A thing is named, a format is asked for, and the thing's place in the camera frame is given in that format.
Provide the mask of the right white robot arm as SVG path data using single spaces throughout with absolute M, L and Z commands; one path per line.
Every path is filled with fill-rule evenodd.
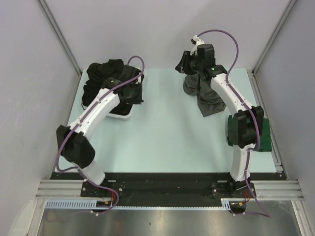
M 250 103 L 235 88 L 227 70 L 216 63 L 212 44 L 202 43 L 191 51 L 184 51 L 175 69 L 185 75 L 198 75 L 230 111 L 232 122 L 227 133 L 233 145 L 233 159 L 227 192 L 232 197 L 239 197 L 250 183 L 251 152 L 260 148 L 264 110 Z

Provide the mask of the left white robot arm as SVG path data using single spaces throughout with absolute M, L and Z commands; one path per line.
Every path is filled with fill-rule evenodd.
M 91 190 L 97 196 L 108 193 L 105 173 L 95 161 L 91 144 L 93 132 L 106 116 L 128 119 L 134 105 L 141 104 L 144 75 L 139 67 L 124 65 L 117 78 L 109 77 L 100 86 L 96 97 L 69 126 L 56 130 L 58 156 L 72 163 L 86 179 L 93 182 Z

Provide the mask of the black t shirts pile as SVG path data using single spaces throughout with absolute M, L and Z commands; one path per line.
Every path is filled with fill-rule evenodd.
M 87 69 L 88 80 L 83 86 L 81 106 L 87 108 L 96 98 L 100 89 L 111 89 L 110 82 L 116 79 L 122 72 L 124 61 L 122 59 L 110 59 L 106 63 L 92 63 Z

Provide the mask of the grey t shirt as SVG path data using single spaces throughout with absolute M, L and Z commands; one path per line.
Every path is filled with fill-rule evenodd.
M 226 108 L 221 97 L 197 74 L 185 76 L 183 90 L 187 95 L 197 97 L 197 105 L 203 117 L 223 112 Z

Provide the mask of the white plastic basket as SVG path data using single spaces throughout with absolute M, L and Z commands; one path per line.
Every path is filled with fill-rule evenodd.
M 116 85 L 122 84 L 123 82 L 120 80 L 120 75 L 110 82 L 110 88 L 113 88 Z M 114 90 L 114 93 L 119 96 L 120 103 L 110 112 L 109 116 L 121 119 L 128 119 L 131 116 L 131 111 L 133 105 L 127 104 L 121 100 L 120 97 L 120 88 Z

